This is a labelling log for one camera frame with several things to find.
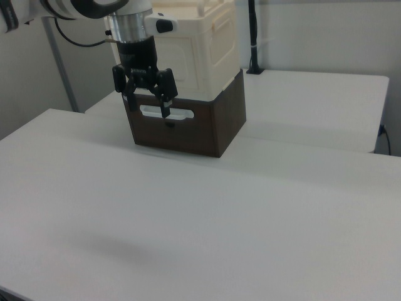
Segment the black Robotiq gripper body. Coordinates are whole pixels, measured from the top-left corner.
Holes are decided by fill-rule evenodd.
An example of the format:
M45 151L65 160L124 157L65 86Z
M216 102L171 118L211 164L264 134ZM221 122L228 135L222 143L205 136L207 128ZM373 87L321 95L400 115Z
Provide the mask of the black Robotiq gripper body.
M120 64L125 68L127 78L132 77L137 88L151 89L155 83L157 51L154 37L129 43L117 42Z

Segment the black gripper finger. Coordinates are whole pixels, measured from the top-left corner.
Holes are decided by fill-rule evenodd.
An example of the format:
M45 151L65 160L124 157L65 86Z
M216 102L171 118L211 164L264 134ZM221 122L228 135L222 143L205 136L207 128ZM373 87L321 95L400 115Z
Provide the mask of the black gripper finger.
M159 100L162 117L167 118L172 101L178 95L174 74L170 68L156 72L155 83L150 91Z
M112 68L115 91L122 94L124 100L128 103L129 111L137 111L137 100L135 96L136 84L132 77L127 80L125 68L122 65L116 65Z

